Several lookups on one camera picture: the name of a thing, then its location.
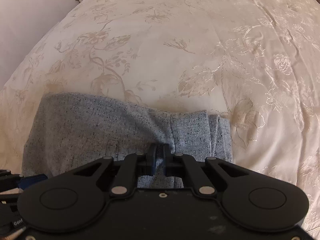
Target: white wall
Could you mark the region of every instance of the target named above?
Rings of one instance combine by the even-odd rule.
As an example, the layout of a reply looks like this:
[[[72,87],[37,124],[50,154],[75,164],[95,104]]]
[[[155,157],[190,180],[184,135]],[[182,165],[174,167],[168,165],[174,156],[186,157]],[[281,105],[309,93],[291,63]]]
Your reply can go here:
[[[36,43],[78,3],[0,0],[0,90]]]

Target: gray fabric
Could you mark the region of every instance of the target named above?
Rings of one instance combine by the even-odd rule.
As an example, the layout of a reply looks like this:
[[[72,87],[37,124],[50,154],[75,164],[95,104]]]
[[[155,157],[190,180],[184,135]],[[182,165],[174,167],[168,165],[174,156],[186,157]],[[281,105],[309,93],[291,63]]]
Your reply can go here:
[[[172,153],[208,156],[232,161],[227,119],[194,113],[168,113],[99,96],[61,93],[45,95],[26,142],[22,173],[49,177],[103,156],[123,160],[146,152],[151,143],[168,143]],[[180,178],[162,174],[157,153],[156,175],[140,177],[139,187],[182,187]]]

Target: bedspread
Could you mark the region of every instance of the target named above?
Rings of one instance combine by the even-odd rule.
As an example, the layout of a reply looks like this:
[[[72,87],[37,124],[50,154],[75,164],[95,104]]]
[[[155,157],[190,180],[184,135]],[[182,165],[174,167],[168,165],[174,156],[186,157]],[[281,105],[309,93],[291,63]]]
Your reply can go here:
[[[303,189],[320,239],[320,7],[314,0],[84,0],[0,92],[0,168],[21,169],[43,94],[230,119],[235,163]]]

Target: circular pad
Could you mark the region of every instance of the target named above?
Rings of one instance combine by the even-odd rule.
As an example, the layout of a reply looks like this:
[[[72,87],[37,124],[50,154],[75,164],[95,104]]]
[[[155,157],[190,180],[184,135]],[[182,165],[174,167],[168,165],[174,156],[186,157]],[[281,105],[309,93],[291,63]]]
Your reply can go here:
[[[262,174],[231,179],[221,202],[236,223],[261,232],[279,232],[300,225],[309,208],[301,189]]]
[[[78,200],[78,194],[68,188],[49,189],[40,196],[40,202],[49,209],[66,209]]]
[[[27,188],[18,198],[18,211],[31,227],[44,232],[70,232],[89,224],[105,199],[95,181],[60,175]]]
[[[276,209],[285,203],[286,197],[274,188],[258,188],[249,194],[249,200],[259,208]]]

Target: bed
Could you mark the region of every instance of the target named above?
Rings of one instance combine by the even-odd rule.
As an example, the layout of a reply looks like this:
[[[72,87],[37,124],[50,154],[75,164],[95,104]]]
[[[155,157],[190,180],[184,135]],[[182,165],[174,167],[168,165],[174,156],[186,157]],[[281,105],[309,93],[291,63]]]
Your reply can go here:
[[[308,195],[320,239],[320,6],[315,0],[84,0],[0,92],[0,169],[21,171],[45,93],[230,120],[234,162]]]

